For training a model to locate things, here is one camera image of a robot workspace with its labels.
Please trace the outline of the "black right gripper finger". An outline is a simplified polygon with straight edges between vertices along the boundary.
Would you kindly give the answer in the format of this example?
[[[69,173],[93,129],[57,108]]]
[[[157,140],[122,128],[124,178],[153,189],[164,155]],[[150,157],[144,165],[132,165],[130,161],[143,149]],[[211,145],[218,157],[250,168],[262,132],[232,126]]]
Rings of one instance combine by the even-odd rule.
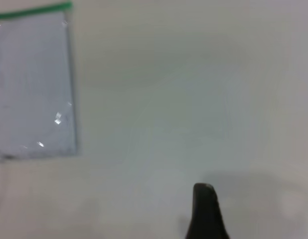
[[[187,239],[229,239],[218,196],[210,184],[193,186],[192,216]]]

